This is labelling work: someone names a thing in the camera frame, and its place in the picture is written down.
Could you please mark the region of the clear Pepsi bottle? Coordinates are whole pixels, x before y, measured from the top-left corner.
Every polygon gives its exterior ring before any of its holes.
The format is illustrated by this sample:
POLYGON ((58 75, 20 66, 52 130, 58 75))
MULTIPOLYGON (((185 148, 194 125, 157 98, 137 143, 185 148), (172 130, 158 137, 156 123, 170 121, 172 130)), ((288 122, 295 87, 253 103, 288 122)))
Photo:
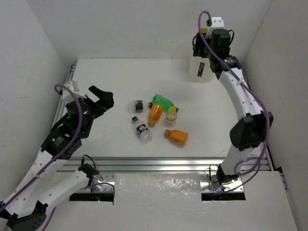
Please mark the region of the clear Pepsi bottle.
POLYGON ((142 120, 134 116, 132 118, 132 124, 142 144, 146 144, 152 140, 152 133, 142 120))

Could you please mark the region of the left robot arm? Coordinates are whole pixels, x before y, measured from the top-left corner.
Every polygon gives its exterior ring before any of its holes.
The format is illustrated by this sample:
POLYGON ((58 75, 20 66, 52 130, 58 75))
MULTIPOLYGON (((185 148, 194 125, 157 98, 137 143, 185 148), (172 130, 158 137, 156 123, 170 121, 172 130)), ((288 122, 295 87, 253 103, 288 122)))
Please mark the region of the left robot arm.
POLYGON ((78 169, 61 183, 48 188, 50 180, 82 145, 93 124, 114 106, 113 93, 89 87, 98 100, 83 95, 72 84, 55 85, 67 109, 51 128, 41 145, 33 165, 20 184, 0 204, 0 216, 7 220, 10 231, 45 230, 55 208, 81 189, 96 193, 106 184, 96 167, 82 162, 78 169))

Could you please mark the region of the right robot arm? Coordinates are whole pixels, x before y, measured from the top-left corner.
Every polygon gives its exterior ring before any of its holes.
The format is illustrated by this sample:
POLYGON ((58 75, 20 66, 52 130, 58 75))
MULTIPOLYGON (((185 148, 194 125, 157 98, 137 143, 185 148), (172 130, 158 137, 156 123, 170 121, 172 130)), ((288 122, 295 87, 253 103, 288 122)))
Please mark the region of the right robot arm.
POLYGON ((230 55, 230 31, 218 28, 210 36, 199 31, 192 42, 192 56, 201 59, 196 77, 201 78, 208 68, 224 86, 237 115, 237 123, 230 130, 231 147, 216 172, 215 183, 222 185, 238 179, 251 152, 268 141, 273 115, 253 95, 238 59, 230 55))

